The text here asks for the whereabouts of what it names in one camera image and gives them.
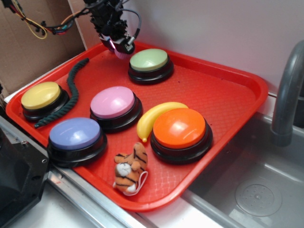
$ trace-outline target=tray rim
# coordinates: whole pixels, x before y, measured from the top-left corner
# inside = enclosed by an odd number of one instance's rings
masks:
[[[148,49],[148,48],[158,48],[153,45],[144,44],[141,42],[136,41],[135,45],[141,47],[142,49]],[[130,205],[130,201],[126,198],[118,197],[114,194],[108,194],[108,192],[101,191],[104,195],[109,197],[111,200],[113,200],[116,204],[123,207],[126,210],[129,211],[135,211],[135,212],[145,212],[145,211],[151,211],[154,209],[158,209],[161,207],[164,207],[165,205],[168,205],[169,203],[175,201],[188,187],[189,185],[198,177],[198,175],[208,166],[208,164],[217,156],[217,154],[224,148],[224,146],[234,137],[234,135],[243,127],[243,125],[254,115],[254,113],[258,110],[260,105],[264,103],[268,96],[268,87],[265,83],[265,81],[260,78],[259,76],[245,72],[242,70],[238,70],[229,66],[220,65],[217,63],[209,62],[203,59],[198,59],[195,57],[190,57],[184,54],[176,53],[170,50],[166,50],[163,48],[160,48],[162,50],[165,50],[168,55],[170,55],[170,58],[177,66],[185,67],[185,61],[186,63],[191,63],[191,69],[200,71],[204,74],[208,74],[210,76],[214,77],[220,77],[220,75],[213,75],[212,71],[222,71],[227,73],[231,73],[231,77],[228,81],[237,83],[239,85],[243,85],[248,87],[256,96],[256,101],[254,104],[246,110],[246,112],[239,118],[233,126],[222,136],[221,139],[216,144],[213,144],[211,149],[204,155],[204,157],[199,160],[193,169],[184,177],[184,179],[173,189],[172,192],[170,192],[168,195],[162,197],[161,199],[151,201],[148,203],[144,202],[132,202],[132,205]],[[79,54],[78,56],[72,58],[71,60],[67,61],[65,64],[63,64],[60,67],[55,68],[53,71],[48,73],[45,77],[40,78],[39,80],[35,81],[34,83],[30,84],[29,86],[25,87],[21,91],[19,91],[12,99],[9,101],[6,107],[6,113],[7,115],[14,120],[20,127],[22,127],[25,131],[27,131],[29,134],[31,134],[38,142],[40,142],[44,147],[47,147],[48,140],[44,138],[41,134],[36,133],[35,128],[28,128],[28,123],[20,120],[19,115],[14,113],[14,105],[18,103],[20,96],[22,96],[29,88],[37,85],[40,83],[41,80],[48,80],[49,78],[54,80],[58,80],[62,77],[62,74],[66,75],[70,71],[70,69],[81,59],[88,57],[94,57],[98,55],[100,52],[107,50],[106,47],[103,46],[102,43],[97,44],[90,49],[84,51],[83,53]],[[237,81],[235,75],[242,76],[244,80]],[[85,167],[76,167],[73,168],[73,170],[78,173],[82,178],[83,175],[85,175],[85,180],[89,183],[94,182],[94,176],[85,168]]]

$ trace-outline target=button cap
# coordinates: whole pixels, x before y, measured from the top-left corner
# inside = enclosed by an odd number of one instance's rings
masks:
[[[111,119],[128,112],[134,102],[135,97],[131,89],[123,86],[110,87],[92,99],[91,111],[98,118]]]
[[[35,110],[51,104],[59,95],[60,87],[57,83],[44,82],[26,91],[21,98],[21,103],[26,109]]]
[[[173,109],[159,116],[153,133],[159,144],[171,149],[184,149],[198,143],[205,135],[206,122],[197,111]]]
[[[168,62],[168,54],[161,49],[147,49],[133,55],[130,65],[134,70],[147,72],[161,68]]]
[[[71,151],[90,146],[100,134],[100,126],[95,120],[77,117],[57,124],[50,131],[49,138],[58,149]]]

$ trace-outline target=rope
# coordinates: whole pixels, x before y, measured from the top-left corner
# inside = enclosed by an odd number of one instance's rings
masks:
[[[75,79],[77,72],[81,68],[83,68],[88,62],[89,62],[88,58],[85,58],[85,59],[79,61],[75,66],[73,66],[73,68],[71,69],[71,71],[68,74],[67,85],[72,94],[71,99],[57,112],[54,112],[51,115],[48,115],[47,117],[44,117],[43,119],[39,120],[35,124],[35,128],[45,126],[45,125],[49,124],[50,122],[61,118],[62,116],[67,114],[76,105],[78,98],[79,98],[79,92],[75,86],[74,79]]]

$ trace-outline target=stuffed tiger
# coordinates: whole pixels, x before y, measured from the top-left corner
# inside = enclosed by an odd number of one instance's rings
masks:
[[[141,176],[147,174],[148,156],[144,146],[138,142],[133,147],[131,154],[117,154],[114,157],[115,163],[115,183],[117,188],[125,195],[134,195],[142,187],[144,181],[141,182]]]

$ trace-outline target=sink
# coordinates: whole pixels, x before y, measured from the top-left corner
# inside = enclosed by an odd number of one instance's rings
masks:
[[[277,147],[271,121],[256,113],[182,197],[223,227],[302,228],[304,131]]]

